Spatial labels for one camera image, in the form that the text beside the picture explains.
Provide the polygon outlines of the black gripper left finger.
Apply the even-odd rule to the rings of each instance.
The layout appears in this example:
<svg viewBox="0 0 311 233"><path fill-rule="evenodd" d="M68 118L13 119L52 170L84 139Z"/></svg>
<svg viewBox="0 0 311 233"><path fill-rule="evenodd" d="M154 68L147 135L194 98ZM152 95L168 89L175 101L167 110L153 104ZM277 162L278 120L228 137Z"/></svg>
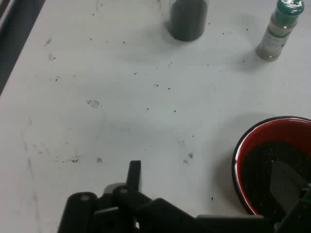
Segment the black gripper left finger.
<svg viewBox="0 0 311 233"><path fill-rule="evenodd" d="M141 162L131 161L127 180L97 197L90 192L71 195L60 233L192 233L197 220L164 199L139 191Z"/></svg>

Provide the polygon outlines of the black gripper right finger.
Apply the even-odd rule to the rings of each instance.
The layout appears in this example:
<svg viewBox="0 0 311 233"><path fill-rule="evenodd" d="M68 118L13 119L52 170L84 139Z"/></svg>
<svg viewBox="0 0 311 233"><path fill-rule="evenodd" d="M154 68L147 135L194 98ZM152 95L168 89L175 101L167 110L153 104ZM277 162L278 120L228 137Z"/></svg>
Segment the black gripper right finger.
<svg viewBox="0 0 311 233"><path fill-rule="evenodd" d="M311 184L306 182L287 163L272 165L270 191L285 211L276 223L276 233L309 233L311 231Z"/></svg>

